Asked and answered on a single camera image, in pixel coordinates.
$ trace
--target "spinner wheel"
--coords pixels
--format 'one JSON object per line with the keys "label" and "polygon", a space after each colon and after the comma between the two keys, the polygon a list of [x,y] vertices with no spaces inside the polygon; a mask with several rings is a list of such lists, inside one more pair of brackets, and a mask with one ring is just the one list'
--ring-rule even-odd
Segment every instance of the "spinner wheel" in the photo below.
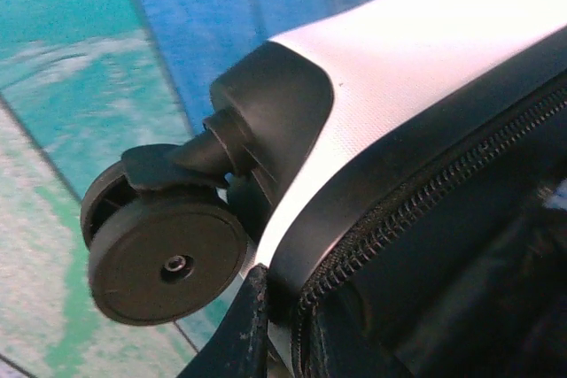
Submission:
{"label": "spinner wheel", "polygon": [[246,235],[216,191],[138,195],[109,167],[82,208],[89,285],[108,318],[136,326],[180,319],[218,297],[238,273]]}

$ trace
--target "teal painted surface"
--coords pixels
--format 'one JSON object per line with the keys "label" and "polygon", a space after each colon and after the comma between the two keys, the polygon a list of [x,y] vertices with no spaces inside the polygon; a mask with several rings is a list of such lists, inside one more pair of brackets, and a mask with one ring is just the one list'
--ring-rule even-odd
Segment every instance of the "teal painted surface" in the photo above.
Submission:
{"label": "teal painted surface", "polygon": [[0,91],[79,195],[128,147],[187,140],[130,0],[0,3]]}

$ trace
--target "black rubber trim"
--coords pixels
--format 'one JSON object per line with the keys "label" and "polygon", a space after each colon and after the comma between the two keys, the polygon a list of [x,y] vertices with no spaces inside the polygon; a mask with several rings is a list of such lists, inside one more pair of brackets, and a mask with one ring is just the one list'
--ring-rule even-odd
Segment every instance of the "black rubber trim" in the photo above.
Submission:
{"label": "black rubber trim", "polygon": [[[257,241],[258,223],[267,222],[329,118],[332,84],[319,66],[266,42],[213,82],[211,101],[216,111],[238,114],[253,136],[247,149],[257,166],[252,176],[238,178],[228,199]],[[246,201],[259,192],[261,208]]]}
{"label": "black rubber trim", "polygon": [[567,27],[444,98],[373,143],[311,199],[272,259],[270,293],[284,315],[326,253],[378,200],[567,69]]}

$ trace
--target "zipper track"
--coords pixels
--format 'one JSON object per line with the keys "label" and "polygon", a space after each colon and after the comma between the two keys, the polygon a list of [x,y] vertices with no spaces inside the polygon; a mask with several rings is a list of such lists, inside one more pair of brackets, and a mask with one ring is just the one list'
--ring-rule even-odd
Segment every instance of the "zipper track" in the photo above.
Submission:
{"label": "zipper track", "polygon": [[310,375],[308,370],[303,370],[302,334],[306,328],[308,314],[314,311],[325,295],[338,289],[381,250],[399,239],[451,191],[565,108],[567,108],[567,88],[558,89],[544,96],[443,168],[393,213],[382,219],[377,227],[355,241],[349,249],[336,254],[332,252],[327,257],[332,258],[334,266],[326,269],[323,276],[314,275],[315,281],[307,283],[293,317],[295,328],[291,355],[298,378]]}

